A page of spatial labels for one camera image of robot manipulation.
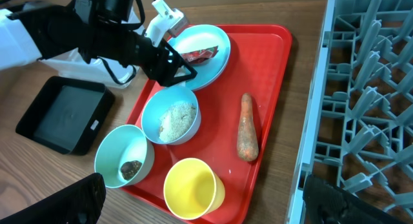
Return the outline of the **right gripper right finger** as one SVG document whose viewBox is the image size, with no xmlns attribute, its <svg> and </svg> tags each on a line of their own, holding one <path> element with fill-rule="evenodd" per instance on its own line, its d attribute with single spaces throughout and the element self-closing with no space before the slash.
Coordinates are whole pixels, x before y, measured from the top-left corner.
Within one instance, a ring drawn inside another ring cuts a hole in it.
<svg viewBox="0 0 413 224">
<path fill-rule="evenodd" d="M 400 220 L 312 174 L 303 187 L 305 219 L 311 223 L 393 224 Z"/>
</svg>

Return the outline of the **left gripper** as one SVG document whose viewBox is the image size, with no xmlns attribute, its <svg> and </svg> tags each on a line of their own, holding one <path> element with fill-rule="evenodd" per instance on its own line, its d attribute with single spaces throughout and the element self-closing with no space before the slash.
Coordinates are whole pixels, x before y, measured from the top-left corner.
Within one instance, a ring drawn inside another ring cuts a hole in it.
<svg viewBox="0 0 413 224">
<path fill-rule="evenodd" d="M 164 87 L 171 87 L 197 76 L 196 70 L 166 40 L 163 40 L 165 47 L 162 48 L 154 46 L 147 37 L 127 31 L 121 44 L 120 64 L 141 67 L 149 79 Z M 177 71 L 182 66 L 190 73 L 177 76 Z"/>
</svg>

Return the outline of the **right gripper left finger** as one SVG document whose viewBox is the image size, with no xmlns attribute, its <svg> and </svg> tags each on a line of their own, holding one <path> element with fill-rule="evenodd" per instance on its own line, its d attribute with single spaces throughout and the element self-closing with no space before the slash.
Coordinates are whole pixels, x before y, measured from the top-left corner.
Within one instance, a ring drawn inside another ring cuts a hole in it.
<svg viewBox="0 0 413 224">
<path fill-rule="evenodd" d="M 101 215 L 105 198 L 103 176 L 93 173 L 3 218 L 1 224 L 95 224 Z"/>
</svg>

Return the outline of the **red snack wrapper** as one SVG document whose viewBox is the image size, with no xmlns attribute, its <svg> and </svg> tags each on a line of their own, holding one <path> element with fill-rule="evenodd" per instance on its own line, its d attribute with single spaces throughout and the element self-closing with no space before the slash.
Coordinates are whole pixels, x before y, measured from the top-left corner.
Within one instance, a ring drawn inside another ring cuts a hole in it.
<svg viewBox="0 0 413 224">
<path fill-rule="evenodd" d="M 207 60 L 215 57 L 218 51 L 219 51 L 218 46 L 212 46 L 209 48 L 204 48 L 200 50 L 182 53 L 180 54 L 180 56 L 184 59 L 186 63 L 188 63 L 191 66 L 200 65 L 206 62 Z"/>
</svg>

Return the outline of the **blue bowl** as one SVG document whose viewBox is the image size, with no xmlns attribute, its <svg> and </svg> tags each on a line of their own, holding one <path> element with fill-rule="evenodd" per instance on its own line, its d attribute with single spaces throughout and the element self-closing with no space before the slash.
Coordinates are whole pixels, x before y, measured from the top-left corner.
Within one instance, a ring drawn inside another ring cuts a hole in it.
<svg viewBox="0 0 413 224">
<path fill-rule="evenodd" d="M 196 107 L 197 114 L 187 132 L 172 142 L 163 142 L 159 138 L 160 117 L 174 103 L 188 102 Z M 141 128 L 145 136 L 153 143 L 180 145 L 195 136 L 201 124 L 201 111 L 196 95 L 190 89 L 176 85 L 155 93 L 146 103 L 141 115 Z"/>
</svg>

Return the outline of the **white rice pile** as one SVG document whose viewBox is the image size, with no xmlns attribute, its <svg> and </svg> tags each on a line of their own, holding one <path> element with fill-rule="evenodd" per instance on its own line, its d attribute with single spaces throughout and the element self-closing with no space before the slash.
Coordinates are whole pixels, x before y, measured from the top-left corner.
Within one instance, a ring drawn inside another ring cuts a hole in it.
<svg viewBox="0 0 413 224">
<path fill-rule="evenodd" d="M 160 117 L 160 140 L 172 142 L 180 138 L 192 126 L 196 114 L 196 107 L 191 103 L 180 101 L 171 105 Z"/>
</svg>

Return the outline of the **dark brown food scrap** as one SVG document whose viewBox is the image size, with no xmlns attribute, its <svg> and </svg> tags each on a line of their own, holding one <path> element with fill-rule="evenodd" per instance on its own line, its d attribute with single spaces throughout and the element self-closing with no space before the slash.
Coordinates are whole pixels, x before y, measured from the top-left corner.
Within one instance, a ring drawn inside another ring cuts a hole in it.
<svg viewBox="0 0 413 224">
<path fill-rule="evenodd" d="M 120 172 L 125 180 L 131 180 L 140 170 L 142 162 L 134 160 L 125 162 L 121 168 Z"/>
</svg>

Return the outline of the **green bowl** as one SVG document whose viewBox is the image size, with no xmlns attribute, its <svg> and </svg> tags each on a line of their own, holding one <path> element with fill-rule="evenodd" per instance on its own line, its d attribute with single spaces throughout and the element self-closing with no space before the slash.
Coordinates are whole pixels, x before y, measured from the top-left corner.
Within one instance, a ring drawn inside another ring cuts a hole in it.
<svg viewBox="0 0 413 224">
<path fill-rule="evenodd" d="M 108 188 L 135 185 L 145 179 L 154 164 L 154 147 L 143 131 L 135 125 L 113 129 L 102 140 L 95 156 L 94 170 L 103 176 Z M 123 179 L 120 168 L 127 161 L 140 161 L 142 166 L 131 179 Z"/>
</svg>

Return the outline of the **orange carrot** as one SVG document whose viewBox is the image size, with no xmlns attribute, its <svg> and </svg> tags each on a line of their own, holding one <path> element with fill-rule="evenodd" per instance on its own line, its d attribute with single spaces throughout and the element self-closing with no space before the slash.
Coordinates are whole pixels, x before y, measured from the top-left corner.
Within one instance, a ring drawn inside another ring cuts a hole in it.
<svg viewBox="0 0 413 224">
<path fill-rule="evenodd" d="M 254 126 L 252 97 L 245 93 L 241 98 L 241 112 L 237 133 L 237 154 L 244 161 L 254 161 L 259 154 Z"/>
</svg>

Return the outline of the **yellow plastic cup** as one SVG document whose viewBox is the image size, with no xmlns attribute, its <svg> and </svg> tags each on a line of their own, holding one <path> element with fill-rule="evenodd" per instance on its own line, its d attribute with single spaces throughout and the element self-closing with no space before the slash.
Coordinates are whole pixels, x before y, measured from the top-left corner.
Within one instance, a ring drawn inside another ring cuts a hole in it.
<svg viewBox="0 0 413 224">
<path fill-rule="evenodd" d="M 185 158 L 168 171 L 163 195 L 173 215 L 193 220 L 218 209 L 226 192 L 222 180 L 209 165 L 197 158 Z"/>
</svg>

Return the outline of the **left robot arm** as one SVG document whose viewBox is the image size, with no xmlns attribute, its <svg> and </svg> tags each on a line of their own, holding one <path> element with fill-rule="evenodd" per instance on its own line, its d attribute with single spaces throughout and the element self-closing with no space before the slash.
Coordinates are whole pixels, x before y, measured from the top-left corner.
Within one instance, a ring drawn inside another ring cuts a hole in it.
<svg viewBox="0 0 413 224">
<path fill-rule="evenodd" d="M 1 69 L 77 50 L 87 64 L 100 60 L 117 85 L 131 82 L 138 68 L 164 87 L 194 79 L 196 70 L 164 39 L 165 34 L 177 37 L 187 26 L 184 13 L 163 0 L 152 4 L 158 15 L 140 34 L 142 0 L 71 0 L 66 6 L 33 1 L 4 8 Z M 125 82 L 114 74 L 110 60 L 131 67 Z"/>
</svg>

